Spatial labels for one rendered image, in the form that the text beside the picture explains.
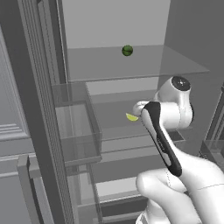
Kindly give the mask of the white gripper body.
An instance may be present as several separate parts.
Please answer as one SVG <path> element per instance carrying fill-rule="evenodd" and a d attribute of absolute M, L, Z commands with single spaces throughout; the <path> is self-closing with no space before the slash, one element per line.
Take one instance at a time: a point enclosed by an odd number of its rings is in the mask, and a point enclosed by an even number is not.
<path fill-rule="evenodd" d="M 142 113 L 142 109 L 146 104 L 148 104 L 148 101 L 139 101 L 137 102 L 133 107 L 133 115 L 134 116 L 140 116 Z"/>

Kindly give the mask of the yellow-green lemon wedge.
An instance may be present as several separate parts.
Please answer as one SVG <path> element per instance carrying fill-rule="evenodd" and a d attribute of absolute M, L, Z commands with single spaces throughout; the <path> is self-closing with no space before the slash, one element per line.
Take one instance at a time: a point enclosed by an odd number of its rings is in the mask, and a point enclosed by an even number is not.
<path fill-rule="evenodd" d="M 128 114 L 126 113 L 126 117 L 128 120 L 132 121 L 132 122 L 136 122 L 138 120 L 138 116 L 132 115 L 132 114 Z"/>

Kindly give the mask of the clear glass fridge shelf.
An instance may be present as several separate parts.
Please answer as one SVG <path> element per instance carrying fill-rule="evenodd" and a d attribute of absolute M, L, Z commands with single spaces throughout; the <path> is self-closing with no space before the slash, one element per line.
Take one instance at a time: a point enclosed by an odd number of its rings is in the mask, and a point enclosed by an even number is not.
<path fill-rule="evenodd" d="M 124 56 L 122 47 L 68 49 L 67 80 L 110 81 L 167 75 L 205 74 L 209 70 L 166 45 L 133 47 Z"/>
<path fill-rule="evenodd" d="M 133 113 L 133 106 L 140 101 L 151 100 L 156 91 L 94 94 L 90 97 L 101 128 L 102 140 L 147 136 L 148 132 L 140 120 L 130 121 L 126 114 Z"/>
<path fill-rule="evenodd" d="M 154 146 L 150 136 L 133 136 L 115 140 L 107 140 L 101 143 L 101 152 L 125 151 L 129 149 Z"/>

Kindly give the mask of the clear fridge door bin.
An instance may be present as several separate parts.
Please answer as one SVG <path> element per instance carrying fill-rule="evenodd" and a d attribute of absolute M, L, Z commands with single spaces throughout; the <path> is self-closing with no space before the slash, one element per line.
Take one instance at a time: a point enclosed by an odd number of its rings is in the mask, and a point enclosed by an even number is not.
<path fill-rule="evenodd" d="M 55 85 L 52 94 L 66 166 L 100 162 L 102 130 L 87 85 Z"/>
<path fill-rule="evenodd" d="M 88 172 L 67 177 L 75 224 L 103 224 L 99 200 Z"/>

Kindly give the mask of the grey fridge door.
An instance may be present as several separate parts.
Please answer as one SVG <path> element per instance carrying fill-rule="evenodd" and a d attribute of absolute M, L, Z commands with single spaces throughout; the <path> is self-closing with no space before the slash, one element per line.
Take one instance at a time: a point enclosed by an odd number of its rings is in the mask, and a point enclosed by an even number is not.
<path fill-rule="evenodd" d="M 202 142 L 199 155 L 216 163 L 224 171 L 224 83 L 213 119 Z"/>
<path fill-rule="evenodd" d="M 38 3 L 37 13 L 41 30 L 41 39 L 44 46 L 41 19 L 39 16 L 40 8 L 41 6 Z M 92 171 L 93 163 L 66 166 L 60 140 L 59 125 L 53 99 L 53 85 L 50 82 L 45 47 L 44 53 L 43 61 L 46 63 L 47 72 L 37 72 L 37 84 L 40 103 L 43 108 L 47 145 L 38 147 L 38 165 L 42 169 L 40 172 L 41 178 L 44 182 L 45 193 L 52 212 L 54 224 L 75 224 L 67 177 L 73 176 L 76 173 L 88 172 L 95 186 Z"/>

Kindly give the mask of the grey fridge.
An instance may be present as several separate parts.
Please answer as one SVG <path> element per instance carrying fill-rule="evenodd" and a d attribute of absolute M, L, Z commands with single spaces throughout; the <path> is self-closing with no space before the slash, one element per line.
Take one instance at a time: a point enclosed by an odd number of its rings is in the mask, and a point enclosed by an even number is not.
<path fill-rule="evenodd" d="M 224 0 L 61 0 L 62 26 L 68 49 L 168 46 L 209 70 L 208 73 L 159 77 L 75 81 L 94 94 L 157 91 L 173 76 L 191 84 L 193 120 L 168 134 L 181 151 L 198 157 L 224 83 Z M 92 165 L 97 183 L 136 179 L 142 172 L 164 169 L 156 145 L 102 153 Z"/>

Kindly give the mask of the grey fridge drawer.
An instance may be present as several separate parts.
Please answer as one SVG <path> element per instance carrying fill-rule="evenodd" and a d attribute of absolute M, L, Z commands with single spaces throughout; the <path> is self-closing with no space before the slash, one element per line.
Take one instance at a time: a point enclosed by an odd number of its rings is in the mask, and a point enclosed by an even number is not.
<path fill-rule="evenodd" d="M 104 224 L 135 224 L 147 199 L 136 188 L 135 178 L 96 184 Z"/>

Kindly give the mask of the dark green round fruit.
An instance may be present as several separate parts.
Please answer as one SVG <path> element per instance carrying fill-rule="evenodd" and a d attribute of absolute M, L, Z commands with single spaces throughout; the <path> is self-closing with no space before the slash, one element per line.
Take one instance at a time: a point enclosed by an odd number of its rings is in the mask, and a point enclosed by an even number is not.
<path fill-rule="evenodd" d="M 122 48 L 122 54 L 126 57 L 130 56 L 133 53 L 133 47 L 131 45 L 125 45 Z"/>

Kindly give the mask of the grey cupboard panel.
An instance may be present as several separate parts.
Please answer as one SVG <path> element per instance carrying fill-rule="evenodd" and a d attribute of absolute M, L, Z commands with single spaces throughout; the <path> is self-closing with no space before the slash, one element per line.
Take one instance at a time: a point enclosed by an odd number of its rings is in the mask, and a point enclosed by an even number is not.
<path fill-rule="evenodd" d="M 38 159 L 47 140 L 37 72 L 47 67 L 37 8 L 38 0 L 0 0 L 0 224 L 32 224 L 18 176 L 22 155 L 41 224 L 54 224 Z"/>

